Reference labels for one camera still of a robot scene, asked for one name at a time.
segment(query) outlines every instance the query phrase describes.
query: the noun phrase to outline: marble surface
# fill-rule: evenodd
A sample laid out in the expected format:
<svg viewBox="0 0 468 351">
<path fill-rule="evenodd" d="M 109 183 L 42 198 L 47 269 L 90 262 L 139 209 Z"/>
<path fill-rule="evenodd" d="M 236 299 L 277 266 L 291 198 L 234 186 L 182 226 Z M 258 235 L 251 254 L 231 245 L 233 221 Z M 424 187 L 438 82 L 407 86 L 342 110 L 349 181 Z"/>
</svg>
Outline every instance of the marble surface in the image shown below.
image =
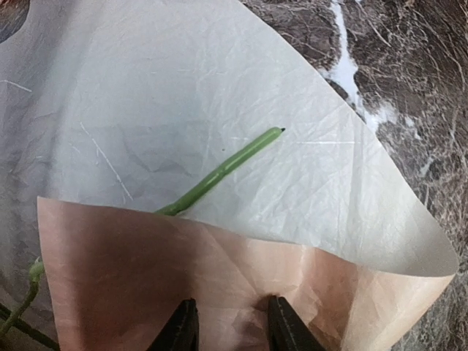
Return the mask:
<svg viewBox="0 0 468 351">
<path fill-rule="evenodd" d="M 447 231 L 461 269 L 394 350 L 467 350 L 468 0 L 242 0 L 355 109 Z M 0 42 L 29 0 L 0 0 Z"/>
</svg>

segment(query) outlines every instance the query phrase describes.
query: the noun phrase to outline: white paper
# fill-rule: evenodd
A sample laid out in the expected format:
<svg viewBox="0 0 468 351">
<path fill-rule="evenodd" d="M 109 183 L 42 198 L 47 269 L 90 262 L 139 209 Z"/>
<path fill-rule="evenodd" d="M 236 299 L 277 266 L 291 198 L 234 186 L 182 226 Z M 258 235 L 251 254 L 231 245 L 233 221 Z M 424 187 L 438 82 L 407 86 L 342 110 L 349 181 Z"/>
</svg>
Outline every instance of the white paper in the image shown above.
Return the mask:
<svg viewBox="0 0 468 351">
<path fill-rule="evenodd" d="M 39 255 L 37 195 L 154 211 L 273 126 L 185 217 L 381 271 L 457 269 L 376 137 L 236 0 L 38 0 L 0 59 L 0 302 Z"/>
</svg>

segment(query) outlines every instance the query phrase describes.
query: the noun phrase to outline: wrapping paper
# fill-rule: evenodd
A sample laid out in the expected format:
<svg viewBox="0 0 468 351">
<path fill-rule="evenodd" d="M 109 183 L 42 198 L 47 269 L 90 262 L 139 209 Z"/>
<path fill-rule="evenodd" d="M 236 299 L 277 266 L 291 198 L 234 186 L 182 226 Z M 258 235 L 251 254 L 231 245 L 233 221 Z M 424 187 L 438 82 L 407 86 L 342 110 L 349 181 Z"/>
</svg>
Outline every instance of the wrapping paper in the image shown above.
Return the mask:
<svg viewBox="0 0 468 351">
<path fill-rule="evenodd" d="M 39 230 L 63 350 L 146 350 L 185 298 L 197 300 L 201 350 L 268 350 L 269 295 L 286 297 L 327 350 L 386 350 L 452 278 L 57 200 L 39 200 Z"/>
</svg>

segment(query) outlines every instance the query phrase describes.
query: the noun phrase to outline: peach paper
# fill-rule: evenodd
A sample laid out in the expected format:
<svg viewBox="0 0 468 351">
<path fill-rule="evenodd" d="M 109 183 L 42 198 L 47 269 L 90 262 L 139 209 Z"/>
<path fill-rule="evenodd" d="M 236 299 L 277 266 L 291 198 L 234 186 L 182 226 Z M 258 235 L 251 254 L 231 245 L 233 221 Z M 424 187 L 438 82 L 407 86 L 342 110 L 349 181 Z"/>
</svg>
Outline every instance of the peach paper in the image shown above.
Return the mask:
<svg viewBox="0 0 468 351">
<path fill-rule="evenodd" d="M 185 298 L 197 300 L 202 351 L 267 350 L 271 294 L 286 297 L 327 350 L 386 350 L 453 277 L 373 271 L 139 211 L 40 198 L 38 212 L 63 351 L 144 351 Z"/>
</svg>

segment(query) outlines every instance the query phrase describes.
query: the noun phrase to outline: plant stem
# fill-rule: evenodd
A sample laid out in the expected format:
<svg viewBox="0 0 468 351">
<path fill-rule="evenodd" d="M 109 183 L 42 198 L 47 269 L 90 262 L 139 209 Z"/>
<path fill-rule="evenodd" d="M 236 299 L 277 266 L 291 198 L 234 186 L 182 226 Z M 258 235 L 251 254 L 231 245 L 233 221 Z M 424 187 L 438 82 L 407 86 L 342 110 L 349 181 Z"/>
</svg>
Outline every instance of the plant stem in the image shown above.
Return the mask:
<svg viewBox="0 0 468 351">
<path fill-rule="evenodd" d="M 225 176 L 233 172 L 257 152 L 275 141 L 283 131 L 284 129 L 280 129 L 278 127 L 270 128 L 257 139 L 242 148 L 242 150 L 221 163 L 217 169 L 209 173 L 200 183 L 191 188 L 180 199 L 170 205 L 160 208 L 155 213 L 164 214 L 166 216 L 175 216 L 176 214 L 185 211 L 203 197 L 203 195 L 213 189 L 213 187 L 215 187 Z"/>
<path fill-rule="evenodd" d="M 6 307 L 0 304 L 0 319 L 6 320 L 11 315 L 11 311 Z M 21 319 L 17 319 L 16 323 L 13 327 L 17 328 L 19 331 L 25 333 L 26 335 L 30 336 L 33 340 L 39 342 L 40 344 L 55 350 L 59 351 L 60 347 L 54 340 L 49 338 L 47 335 L 41 333 L 37 329 L 31 327 L 28 323 Z"/>
<path fill-rule="evenodd" d="M 39 281 L 41 275 L 44 273 L 44 263 L 37 258 L 36 262 L 29 269 L 29 290 L 26 294 L 21 305 L 19 305 L 13 312 L 10 313 L 9 317 L 0 326 L 0 341 L 5 337 L 8 330 L 19 320 L 25 310 L 31 305 L 31 302 L 39 291 Z"/>
</svg>

